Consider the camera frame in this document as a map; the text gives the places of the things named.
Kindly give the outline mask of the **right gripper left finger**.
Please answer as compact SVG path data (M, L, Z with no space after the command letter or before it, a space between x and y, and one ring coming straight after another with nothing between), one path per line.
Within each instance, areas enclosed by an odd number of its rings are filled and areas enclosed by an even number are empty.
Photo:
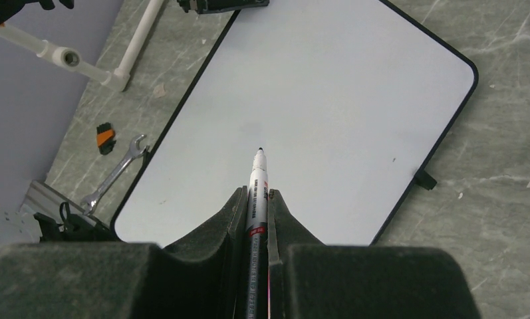
M167 247L51 242L0 250L0 318L232 318L247 189Z

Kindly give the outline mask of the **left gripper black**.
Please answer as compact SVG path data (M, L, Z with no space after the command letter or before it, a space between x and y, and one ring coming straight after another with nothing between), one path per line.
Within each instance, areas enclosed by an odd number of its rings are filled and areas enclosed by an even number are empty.
M270 0L177 0L185 13L194 11L199 15L266 7L269 2Z

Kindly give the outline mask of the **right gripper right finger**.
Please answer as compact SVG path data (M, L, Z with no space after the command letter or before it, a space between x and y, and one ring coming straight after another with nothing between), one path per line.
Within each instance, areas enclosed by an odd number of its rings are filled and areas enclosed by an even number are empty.
M270 192L270 318L479 318L460 265L432 247L330 246Z

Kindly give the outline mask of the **white whiteboard marker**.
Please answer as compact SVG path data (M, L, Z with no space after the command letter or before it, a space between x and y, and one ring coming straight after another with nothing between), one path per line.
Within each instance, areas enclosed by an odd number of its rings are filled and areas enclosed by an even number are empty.
M267 317L267 160L263 148L253 159L247 203L246 233L249 239L244 318Z

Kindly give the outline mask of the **white whiteboard black frame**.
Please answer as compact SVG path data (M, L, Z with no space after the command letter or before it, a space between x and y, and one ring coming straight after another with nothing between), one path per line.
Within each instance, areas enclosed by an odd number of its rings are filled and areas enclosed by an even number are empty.
M316 238L378 238L474 92L470 59L388 1L272 1L234 14L119 206L123 241L165 246L249 182Z

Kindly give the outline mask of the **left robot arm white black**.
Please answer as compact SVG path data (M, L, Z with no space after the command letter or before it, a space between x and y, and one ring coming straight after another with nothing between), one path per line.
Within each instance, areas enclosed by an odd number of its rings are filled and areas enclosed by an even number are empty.
M25 5L38 3L43 10L56 7L54 1L46 0L0 0L0 26L20 12ZM199 15L238 11L248 8L266 7L269 0L179 0L178 5L185 13L195 11Z

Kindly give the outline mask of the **silver combination wrench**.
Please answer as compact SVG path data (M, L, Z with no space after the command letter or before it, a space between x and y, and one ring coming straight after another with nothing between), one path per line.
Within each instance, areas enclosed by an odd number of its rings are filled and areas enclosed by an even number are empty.
M148 146L141 146L142 140L146 139L146 137L146 134L139 134L132 138L128 151L125 153L124 157L120 160L116 167L110 172L110 174L94 192L82 199L81 204L84 207L85 215L92 215L98 206L98 202L103 198L106 192L112 187L122 173L125 172L127 167L134 160L146 155Z

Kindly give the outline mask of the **orange black hex key set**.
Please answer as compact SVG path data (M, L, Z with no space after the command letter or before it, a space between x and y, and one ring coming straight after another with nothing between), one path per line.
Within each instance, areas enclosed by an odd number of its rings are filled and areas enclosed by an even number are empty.
M108 155L116 144L116 133L110 122L105 122L96 127L96 143L101 155Z

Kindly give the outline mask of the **white PVC pipe frame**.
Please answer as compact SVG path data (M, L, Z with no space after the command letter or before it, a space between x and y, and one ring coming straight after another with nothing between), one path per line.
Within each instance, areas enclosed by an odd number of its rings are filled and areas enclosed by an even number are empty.
M121 1L60 1L60 8L46 1L18 18L4 19L0 38L9 42L1 53L17 73L32 84L54 84L61 70L81 74L116 92L128 84L134 63L146 42L162 1L141 5L144 14L114 70L98 68L108 34Z

